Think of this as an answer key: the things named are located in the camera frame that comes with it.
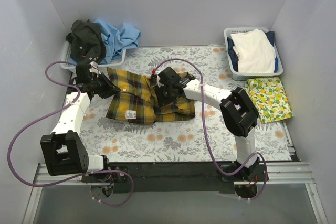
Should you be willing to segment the black pinstripe shirt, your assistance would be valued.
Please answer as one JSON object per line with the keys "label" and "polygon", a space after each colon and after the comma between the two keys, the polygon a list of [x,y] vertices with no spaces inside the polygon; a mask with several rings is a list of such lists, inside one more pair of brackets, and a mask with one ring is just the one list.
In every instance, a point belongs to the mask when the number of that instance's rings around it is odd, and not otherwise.
{"label": "black pinstripe shirt", "polygon": [[101,37],[98,24],[90,20],[76,20],[71,27],[71,32],[66,36],[66,41],[71,45],[71,59],[76,65],[95,62],[100,64],[106,57],[106,47]]}

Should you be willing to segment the yellow plaid flannel shirt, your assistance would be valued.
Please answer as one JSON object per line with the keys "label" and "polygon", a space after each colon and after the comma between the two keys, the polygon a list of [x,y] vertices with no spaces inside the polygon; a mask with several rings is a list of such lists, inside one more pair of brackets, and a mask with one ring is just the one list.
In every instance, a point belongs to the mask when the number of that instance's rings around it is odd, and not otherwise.
{"label": "yellow plaid flannel shirt", "polygon": [[110,81],[121,89],[109,105],[109,119],[151,125],[155,122],[188,121],[195,118],[193,100],[176,98],[172,103],[159,106],[154,91],[156,78],[121,69],[108,69]]}

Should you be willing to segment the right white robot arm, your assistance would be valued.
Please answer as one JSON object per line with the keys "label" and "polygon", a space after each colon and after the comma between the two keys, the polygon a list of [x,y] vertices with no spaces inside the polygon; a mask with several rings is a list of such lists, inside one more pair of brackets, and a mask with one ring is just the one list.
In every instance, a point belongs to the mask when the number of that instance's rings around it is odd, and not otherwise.
{"label": "right white robot arm", "polygon": [[180,77],[171,67],[163,71],[152,71],[154,91],[160,106],[177,98],[200,101],[222,113],[226,128],[235,138],[237,158],[234,164],[224,167],[217,165],[218,171],[227,179],[248,181],[257,174],[260,159],[256,153],[255,127],[259,113],[242,88],[226,90],[203,83],[187,74]]}

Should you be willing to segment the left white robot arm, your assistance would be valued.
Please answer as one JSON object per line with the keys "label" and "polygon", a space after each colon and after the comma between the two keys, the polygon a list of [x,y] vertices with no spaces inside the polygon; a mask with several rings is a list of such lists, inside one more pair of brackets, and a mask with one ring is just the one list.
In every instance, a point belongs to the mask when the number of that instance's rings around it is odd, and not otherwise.
{"label": "left white robot arm", "polygon": [[49,175],[93,173],[100,182],[111,178],[112,170],[105,155],[88,154],[80,129],[85,112],[97,95],[106,99],[121,92],[95,62],[77,65],[76,76],[66,92],[65,109],[49,135],[41,137],[40,144]]}

